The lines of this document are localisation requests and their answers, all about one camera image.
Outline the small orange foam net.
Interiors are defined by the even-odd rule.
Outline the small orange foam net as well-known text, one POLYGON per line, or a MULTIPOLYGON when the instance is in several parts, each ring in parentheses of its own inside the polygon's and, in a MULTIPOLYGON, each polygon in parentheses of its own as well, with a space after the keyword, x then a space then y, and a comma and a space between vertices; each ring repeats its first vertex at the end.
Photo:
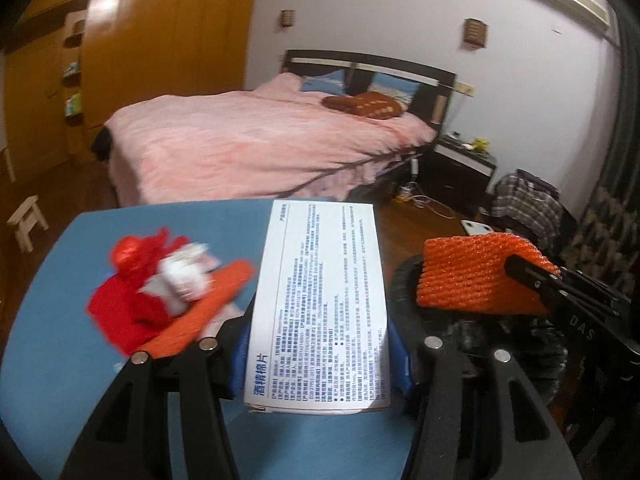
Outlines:
POLYGON ((547 315, 536 292, 506 275, 504 264, 510 256, 560 274, 534 244, 515 234, 430 238, 423 246, 416 303, 448 311, 547 315))

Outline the red cloth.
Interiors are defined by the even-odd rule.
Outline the red cloth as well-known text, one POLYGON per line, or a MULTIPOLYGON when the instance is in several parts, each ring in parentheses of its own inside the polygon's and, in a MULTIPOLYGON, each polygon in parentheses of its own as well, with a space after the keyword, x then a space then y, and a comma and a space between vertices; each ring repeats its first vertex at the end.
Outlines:
POLYGON ((172 237, 166 228, 143 238, 149 243, 143 270, 131 275, 115 271, 96 289, 87 306, 107 341, 125 356, 131 356, 172 323, 160 300, 142 292, 141 287, 156 272, 161 258, 190 242, 185 236, 172 237))

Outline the large orange foam net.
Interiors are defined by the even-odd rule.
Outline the large orange foam net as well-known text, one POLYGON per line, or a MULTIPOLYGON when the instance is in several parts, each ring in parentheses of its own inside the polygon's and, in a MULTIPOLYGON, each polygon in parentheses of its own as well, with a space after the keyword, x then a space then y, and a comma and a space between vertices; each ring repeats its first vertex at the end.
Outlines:
POLYGON ((205 326, 231 302, 244 285, 253 277, 254 268, 245 259, 236 259, 232 263, 209 274, 210 286, 203 298, 179 316, 157 336, 142 344, 136 352, 146 352, 153 359, 176 356, 198 335, 205 326))

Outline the white printed paper box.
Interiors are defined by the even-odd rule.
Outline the white printed paper box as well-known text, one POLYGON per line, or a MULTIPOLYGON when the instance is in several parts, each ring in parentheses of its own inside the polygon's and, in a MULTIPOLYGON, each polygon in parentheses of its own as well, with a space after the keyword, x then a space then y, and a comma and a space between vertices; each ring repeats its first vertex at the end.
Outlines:
POLYGON ((313 415, 388 408, 387 326, 372 205, 276 200, 250 323, 245 404, 313 415))

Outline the black lined trash bin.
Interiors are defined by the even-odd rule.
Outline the black lined trash bin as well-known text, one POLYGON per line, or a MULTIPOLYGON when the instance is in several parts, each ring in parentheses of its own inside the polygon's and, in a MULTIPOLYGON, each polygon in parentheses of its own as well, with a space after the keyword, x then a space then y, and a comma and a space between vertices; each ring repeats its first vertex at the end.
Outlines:
POLYGON ((390 377, 405 396, 424 381, 418 351, 428 336, 452 344, 471 358, 493 348, 509 350, 545 404, 558 394, 567 364, 561 333, 546 318, 422 308, 416 289, 423 259, 413 256, 395 270, 388 290, 390 377))

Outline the dark patterned curtain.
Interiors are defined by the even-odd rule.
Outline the dark patterned curtain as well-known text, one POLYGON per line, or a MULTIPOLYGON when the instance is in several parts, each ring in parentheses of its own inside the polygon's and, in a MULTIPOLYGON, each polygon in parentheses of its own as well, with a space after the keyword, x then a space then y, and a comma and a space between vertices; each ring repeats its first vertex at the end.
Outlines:
POLYGON ((639 34, 623 20, 620 93, 597 186, 561 258, 631 298, 639 291, 639 34))

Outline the white bathroom scale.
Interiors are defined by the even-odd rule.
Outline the white bathroom scale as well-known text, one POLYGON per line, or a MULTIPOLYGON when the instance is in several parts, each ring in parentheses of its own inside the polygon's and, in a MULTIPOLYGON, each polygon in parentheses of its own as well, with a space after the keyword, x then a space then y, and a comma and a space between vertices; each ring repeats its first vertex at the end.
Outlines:
POLYGON ((500 233, 499 229, 495 229, 489 224, 483 222, 463 219, 460 221, 460 224, 465 234, 469 236, 500 233))

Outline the plaid bag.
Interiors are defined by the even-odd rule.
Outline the plaid bag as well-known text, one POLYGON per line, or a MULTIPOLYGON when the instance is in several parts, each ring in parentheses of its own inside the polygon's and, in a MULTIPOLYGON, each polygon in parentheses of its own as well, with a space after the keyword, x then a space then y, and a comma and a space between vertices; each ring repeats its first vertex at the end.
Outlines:
POLYGON ((529 229, 541 249, 549 249, 560 234, 564 209, 545 188, 517 172, 506 174, 495 186, 490 214, 529 229))

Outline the dark nightstand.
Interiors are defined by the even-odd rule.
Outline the dark nightstand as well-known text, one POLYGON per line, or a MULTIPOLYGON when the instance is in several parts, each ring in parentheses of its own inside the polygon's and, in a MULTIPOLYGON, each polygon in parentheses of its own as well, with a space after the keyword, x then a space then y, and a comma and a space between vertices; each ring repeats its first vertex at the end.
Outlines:
POLYGON ((450 136, 439 136, 420 162, 420 185, 427 196, 474 217, 497 167, 491 154, 466 148, 450 136))

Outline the yellow plush toy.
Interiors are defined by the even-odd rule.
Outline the yellow plush toy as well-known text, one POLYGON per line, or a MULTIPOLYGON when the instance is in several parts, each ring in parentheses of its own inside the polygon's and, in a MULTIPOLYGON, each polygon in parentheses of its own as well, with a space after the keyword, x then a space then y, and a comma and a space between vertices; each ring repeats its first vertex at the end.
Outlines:
POLYGON ((489 141, 484 138, 475 138, 471 145, 477 153, 487 153, 489 151, 489 141))

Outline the right blue pillow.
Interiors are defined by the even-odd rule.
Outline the right blue pillow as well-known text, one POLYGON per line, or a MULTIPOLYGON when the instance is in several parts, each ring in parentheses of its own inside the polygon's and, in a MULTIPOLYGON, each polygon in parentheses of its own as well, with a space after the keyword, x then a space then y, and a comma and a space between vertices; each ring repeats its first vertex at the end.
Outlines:
POLYGON ((405 110, 410 107, 420 82, 377 73, 369 84, 369 91, 378 92, 397 101, 405 110))

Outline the blue pillow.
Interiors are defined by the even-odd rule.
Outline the blue pillow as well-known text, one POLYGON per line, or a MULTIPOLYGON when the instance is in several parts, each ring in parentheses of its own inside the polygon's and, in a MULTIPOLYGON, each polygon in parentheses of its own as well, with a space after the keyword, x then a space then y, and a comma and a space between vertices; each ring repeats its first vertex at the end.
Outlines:
POLYGON ((300 86, 301 92, 322 92, 331 96, 344 96, 345 71, 334 70, 334 72, 319 76, 305 77, 300 86))
POLYGON ((378 92, 397 101, 405 110, 410 107, 420 82, 377 73, 369 84, 369 91, 378 92))

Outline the brown dotted cushion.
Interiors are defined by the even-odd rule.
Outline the brown dotted cushion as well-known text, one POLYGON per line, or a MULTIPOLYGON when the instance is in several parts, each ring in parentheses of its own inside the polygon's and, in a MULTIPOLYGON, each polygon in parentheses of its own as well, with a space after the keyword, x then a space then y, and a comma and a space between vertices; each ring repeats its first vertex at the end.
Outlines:
POLYGON ((326 96, 321 105, 329 110, 379 120, 399 117, 405 111, 401 102, 375 91, 358 96, 326 96))

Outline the small white stool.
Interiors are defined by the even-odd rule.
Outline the small white stool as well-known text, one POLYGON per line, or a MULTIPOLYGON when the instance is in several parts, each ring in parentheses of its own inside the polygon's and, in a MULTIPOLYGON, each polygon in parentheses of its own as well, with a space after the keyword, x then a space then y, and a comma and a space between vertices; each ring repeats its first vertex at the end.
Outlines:
POLYGON ((34 250, 30 232, 35 226, 39 226, 43 231, 50 229, 46 217, 39 208, 38 200, 38 195, 28 196, 6 220, 6 225, 13 230, 18 248, 23 254, 29 254, 34 250))

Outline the left blue pillow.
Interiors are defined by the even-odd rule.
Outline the left blue pillow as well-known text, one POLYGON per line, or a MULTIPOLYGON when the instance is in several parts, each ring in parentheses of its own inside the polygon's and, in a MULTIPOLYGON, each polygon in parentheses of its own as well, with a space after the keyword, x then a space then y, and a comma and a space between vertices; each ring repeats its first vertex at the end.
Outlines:
POLYGON ((334 72, 319 76, 305 77, 300 86, 301 92, 322 92, 331 96, 344 96, 345 71, 334 70, 334 72))

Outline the pink covered bed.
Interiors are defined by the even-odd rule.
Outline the pink covered bed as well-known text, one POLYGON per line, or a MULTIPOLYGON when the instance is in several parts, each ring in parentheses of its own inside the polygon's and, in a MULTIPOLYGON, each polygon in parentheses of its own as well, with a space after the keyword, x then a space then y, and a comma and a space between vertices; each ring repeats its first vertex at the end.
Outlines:
POLYGON ((435 130, 403 112, 349 115, 283 73, 253 91, 159 96, 106 122, 108 173, 124 206, 250 197, 344 200, 435 130))

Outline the wooden wardrobe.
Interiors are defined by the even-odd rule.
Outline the wooden wardrobe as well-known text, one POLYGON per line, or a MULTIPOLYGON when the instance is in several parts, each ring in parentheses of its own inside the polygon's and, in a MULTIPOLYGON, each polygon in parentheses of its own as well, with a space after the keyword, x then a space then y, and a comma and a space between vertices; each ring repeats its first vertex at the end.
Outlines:
POLYGON ((85 157, 115 110, 238 90, 254 0, 32 0, 2 41, 18 180, 85 157))

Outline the right wall lamp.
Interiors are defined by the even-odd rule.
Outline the right wall lamp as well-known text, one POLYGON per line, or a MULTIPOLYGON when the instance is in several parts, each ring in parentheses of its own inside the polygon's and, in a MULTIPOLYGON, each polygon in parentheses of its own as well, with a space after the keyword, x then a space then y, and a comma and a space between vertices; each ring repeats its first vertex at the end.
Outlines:
POLYGON ((463 24, 462 42, 481 49, 487 46, 488 25, 477 18, 467 18, 463 24))

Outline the wall lamp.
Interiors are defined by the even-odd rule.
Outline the wall lamp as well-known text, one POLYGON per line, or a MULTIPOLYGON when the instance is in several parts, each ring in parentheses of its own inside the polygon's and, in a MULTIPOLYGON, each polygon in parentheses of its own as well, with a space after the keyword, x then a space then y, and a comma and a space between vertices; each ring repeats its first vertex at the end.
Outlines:
POLYGON ((463 24, 462 42, 481 49, 487 46, 488 25, 477 18, 467 18, 463 24))
POLYGON ((291 28, 295 25, 295 11, 286 9, 280 12, 280 27, 291 28))

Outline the left wall lamp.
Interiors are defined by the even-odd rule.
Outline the left wall lamp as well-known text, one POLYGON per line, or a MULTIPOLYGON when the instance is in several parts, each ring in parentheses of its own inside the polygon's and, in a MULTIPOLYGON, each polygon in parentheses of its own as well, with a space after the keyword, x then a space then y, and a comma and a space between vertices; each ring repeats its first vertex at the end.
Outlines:
POLYGON ((291 28, 295 25, 295 11, 286 9, 280 12, 280 27, 291 28))

